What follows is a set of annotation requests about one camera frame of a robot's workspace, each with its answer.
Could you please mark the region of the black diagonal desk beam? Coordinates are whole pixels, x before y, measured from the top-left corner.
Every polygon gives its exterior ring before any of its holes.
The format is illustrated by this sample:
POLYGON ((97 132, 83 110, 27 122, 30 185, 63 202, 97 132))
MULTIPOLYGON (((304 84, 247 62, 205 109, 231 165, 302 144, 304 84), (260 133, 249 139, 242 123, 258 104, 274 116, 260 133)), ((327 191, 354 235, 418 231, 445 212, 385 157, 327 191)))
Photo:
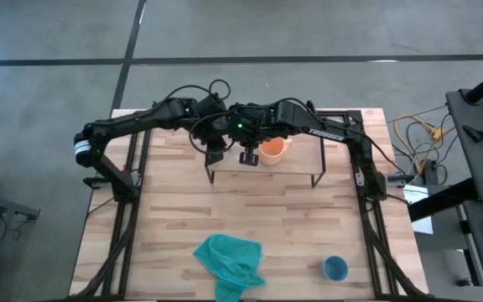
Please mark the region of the black diagonal desk beam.
POLYGON ((419 221, 440 211, 456 207, 467 200, 477 200, 474 181, 469 178, 408 206, 410 221, 419 221))

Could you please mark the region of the teal knitted cloth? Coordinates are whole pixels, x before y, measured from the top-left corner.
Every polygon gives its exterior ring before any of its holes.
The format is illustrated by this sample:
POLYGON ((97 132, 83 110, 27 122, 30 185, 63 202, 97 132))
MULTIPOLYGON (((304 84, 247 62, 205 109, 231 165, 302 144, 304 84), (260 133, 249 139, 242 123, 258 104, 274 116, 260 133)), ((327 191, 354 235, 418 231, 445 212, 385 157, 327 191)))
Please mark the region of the teal knitted cloth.
POLYGON ((247 289, 266 284, 258 274, 260 242, 217 233, 207 237, 195 249, 194 256, 216 277, 216 302, 238 302, 247 289))

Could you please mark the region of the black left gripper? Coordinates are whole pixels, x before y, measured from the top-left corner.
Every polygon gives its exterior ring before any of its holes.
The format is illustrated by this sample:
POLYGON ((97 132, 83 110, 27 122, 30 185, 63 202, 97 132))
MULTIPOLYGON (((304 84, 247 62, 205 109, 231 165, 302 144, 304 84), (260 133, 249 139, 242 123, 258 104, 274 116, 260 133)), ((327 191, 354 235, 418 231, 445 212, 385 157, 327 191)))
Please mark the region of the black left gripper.
POLYGON ((226 123, 226 105, 217 94, 212 94, 197 102, 196 111, 203 122, 195 126, 194 138, 206 144, 205 165, 220 162, 224 159, 223 153, 226 149, 226 142, 221 134, 226 123))

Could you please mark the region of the blue cup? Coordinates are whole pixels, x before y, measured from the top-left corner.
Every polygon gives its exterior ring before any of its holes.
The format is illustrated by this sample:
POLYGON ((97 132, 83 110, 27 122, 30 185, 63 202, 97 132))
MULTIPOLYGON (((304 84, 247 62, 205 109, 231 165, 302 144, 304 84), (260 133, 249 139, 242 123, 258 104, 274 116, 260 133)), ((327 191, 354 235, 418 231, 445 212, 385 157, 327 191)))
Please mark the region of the blue cup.
POLYGON ((340 256, 327 257, 322 263, 323 275, 332 281, 342 282, 349 273, 349 268, 345 259, 340 256))

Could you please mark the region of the white paper sheet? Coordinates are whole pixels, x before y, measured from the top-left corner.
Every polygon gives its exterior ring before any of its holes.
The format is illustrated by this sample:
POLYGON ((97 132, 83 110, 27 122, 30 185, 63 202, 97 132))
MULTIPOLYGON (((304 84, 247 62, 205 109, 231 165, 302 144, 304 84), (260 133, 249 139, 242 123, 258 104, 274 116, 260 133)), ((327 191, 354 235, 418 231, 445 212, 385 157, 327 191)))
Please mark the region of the white paper sheet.
MULTIPOLYGON (((402 191, 405 200, 410 206, 428 197, 428 190, 420 186, 405 185, 402 191)), ((412 221, 412 226, 415 232, 429 235, 434 234, 432 219, 430 216, 420 219, 418 221, 412 221)))

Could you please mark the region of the grey power strip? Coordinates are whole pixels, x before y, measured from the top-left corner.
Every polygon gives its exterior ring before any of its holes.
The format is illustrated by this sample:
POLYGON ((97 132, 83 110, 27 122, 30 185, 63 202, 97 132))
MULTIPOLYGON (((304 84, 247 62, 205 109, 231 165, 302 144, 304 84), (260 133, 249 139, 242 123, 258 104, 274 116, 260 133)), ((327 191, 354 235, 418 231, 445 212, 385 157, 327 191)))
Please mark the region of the grey power strip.
POLYGON ((443 164, 427 159, 423 168, 422 179, 425 185, 444 185, 448 180, 448 170, 443 164))

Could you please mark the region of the black aluminium table frame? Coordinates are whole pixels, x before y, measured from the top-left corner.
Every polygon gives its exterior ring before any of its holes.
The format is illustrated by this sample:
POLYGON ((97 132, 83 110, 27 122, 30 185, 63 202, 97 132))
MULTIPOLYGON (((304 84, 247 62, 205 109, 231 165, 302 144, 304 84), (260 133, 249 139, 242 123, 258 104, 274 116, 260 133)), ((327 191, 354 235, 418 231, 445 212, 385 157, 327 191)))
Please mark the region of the black aluminium table frame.
POLYGON ((240 166, 238 154, 233 148, 219 164, 205 165, 183 129, 112 140, 107 157, 135 174, 141 195, 119 204, 109 187, 93 193, 70 293, 84 292, 117 251, 100 293, 212 300, 216 277, 194 251, 217 233, 262 244, 258 272, 266 284, 244 299, 371 299, 373 275, 388 291, 383 261, 369 261, 345 145, 299 135, 274 167, 240 166), (330 256, 347 262, 344 281, 323 275, 330 256))

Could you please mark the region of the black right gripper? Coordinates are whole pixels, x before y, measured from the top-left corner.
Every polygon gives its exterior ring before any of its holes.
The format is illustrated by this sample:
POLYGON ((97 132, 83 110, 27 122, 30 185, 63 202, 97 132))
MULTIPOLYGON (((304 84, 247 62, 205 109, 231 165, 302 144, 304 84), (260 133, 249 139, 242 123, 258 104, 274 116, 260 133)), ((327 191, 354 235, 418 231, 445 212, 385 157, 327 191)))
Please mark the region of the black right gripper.
POLYGON ((228 138, 245 146, 240 152, 240 164, 258 166, 259 156, 255 154, 255 147, 252 145, 276 137, 275 128, 272 125, 274 111, 274 105, 255 103, 246 105, 236 103, 229 107, 226 134, 228 138))

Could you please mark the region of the orange ceramic mug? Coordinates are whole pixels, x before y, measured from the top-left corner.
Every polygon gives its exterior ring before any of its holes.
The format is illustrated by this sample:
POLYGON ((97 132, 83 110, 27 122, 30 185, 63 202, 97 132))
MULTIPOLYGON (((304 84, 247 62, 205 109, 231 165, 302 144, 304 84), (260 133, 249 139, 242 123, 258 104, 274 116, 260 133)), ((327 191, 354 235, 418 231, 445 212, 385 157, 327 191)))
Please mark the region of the orange ceramic mug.
POLYGON ((291 138, 271 138, 258 146, 259 161, 267 166, 278 164, 283 154, 292 146, 291 138))

